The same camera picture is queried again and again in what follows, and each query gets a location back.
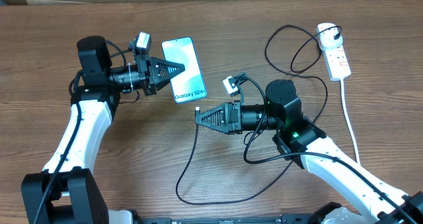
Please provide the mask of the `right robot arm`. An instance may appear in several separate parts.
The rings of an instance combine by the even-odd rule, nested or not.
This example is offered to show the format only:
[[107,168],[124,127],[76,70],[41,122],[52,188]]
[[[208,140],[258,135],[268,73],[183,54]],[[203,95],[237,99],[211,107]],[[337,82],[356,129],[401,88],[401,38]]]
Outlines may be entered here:
[[274,130],[279,158],[291,159],[318,176],[355,207],[355,213],[331,202],[309,223],[421,223],[422,193],[409,196],[372,175],[341,151],[326,133],[301,111],[293,81],[270,82],[264,104],[226,102],[197,112],[195,122],[224,134]]

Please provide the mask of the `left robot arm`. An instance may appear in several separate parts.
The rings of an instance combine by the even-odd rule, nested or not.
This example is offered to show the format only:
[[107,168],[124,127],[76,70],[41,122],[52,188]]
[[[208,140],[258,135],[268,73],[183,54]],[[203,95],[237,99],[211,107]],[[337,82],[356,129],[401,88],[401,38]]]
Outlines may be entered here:
[[132,65],[113,67],[109,45],[102,36],[77,43],[82,69],[69,84],[69,123],[42,171],[27,174],[21,184],[29,223],[141,223],[133,210],[108,209],[93,177],[96,156],[121,94],[156,94],[185,66],[149,56],[151,37],[144,32],[130,42]]

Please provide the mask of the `white power extension strip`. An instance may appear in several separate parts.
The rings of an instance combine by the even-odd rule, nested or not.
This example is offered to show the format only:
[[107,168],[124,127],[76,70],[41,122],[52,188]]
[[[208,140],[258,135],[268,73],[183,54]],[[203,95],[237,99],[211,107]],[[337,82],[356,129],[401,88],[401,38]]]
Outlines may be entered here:
[[343,46],[325,50],[323,55],[331,81],[340,81],[352,74]]

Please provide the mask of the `blue-screen Samsung smartphone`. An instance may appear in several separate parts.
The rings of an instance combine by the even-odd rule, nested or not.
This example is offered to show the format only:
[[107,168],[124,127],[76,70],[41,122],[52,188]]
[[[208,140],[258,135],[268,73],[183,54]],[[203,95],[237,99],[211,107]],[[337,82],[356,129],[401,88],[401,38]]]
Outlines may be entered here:
[[207,97],[193,39],[184,37],[167,40],[161,43],[161,47],[167,61],[184,65],[184,71],[171,79],[174,101],[180,104]]

